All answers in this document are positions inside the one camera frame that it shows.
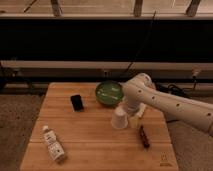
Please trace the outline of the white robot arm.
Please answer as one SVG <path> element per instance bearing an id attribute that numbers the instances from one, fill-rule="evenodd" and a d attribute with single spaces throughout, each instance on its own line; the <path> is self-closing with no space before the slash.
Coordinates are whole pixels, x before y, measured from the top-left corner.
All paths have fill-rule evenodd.
<path id="1" fill-rule="evenodd" d="M 141 103 L 170 113 L 196 129 L 213 137 L 213 104 L 196 101 L 151 88 L 152 80 L 140 73 L 123 84 L 123 109 L 134 116 Z"/>

